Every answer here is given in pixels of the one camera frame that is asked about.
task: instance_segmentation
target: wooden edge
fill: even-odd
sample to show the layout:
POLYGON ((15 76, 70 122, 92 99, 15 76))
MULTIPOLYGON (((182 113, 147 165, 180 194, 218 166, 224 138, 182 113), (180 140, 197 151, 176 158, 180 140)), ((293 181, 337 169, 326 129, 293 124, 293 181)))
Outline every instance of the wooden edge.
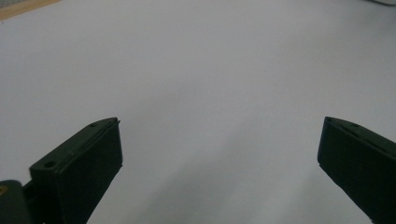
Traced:
POLYGON ((2 7, 0 8, 0 21, 59 1, 60 0, 26 0, 15 5, 2 7))

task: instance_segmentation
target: white surface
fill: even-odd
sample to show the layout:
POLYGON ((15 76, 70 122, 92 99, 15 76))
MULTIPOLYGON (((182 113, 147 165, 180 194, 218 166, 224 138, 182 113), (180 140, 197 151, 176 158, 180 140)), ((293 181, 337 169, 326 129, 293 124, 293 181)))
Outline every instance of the white surface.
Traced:
POLYGON ((0 23, 0 179, 120 120, 89 223, 370 223, 318 167, 333 116, 396 140, 396 11, 363 0, 63 0, 0 23))

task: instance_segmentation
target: white table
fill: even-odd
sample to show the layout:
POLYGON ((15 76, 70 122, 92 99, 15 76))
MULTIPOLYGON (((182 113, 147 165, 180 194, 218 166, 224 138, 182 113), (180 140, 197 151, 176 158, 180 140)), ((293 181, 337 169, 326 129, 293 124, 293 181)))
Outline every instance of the white table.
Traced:
POLYGON ((396 140, 396 8, 67 0, 0 23, 0 179, 99 119, 124 166, 89 223, 371 223, 318 167, 325 116, 396 140))

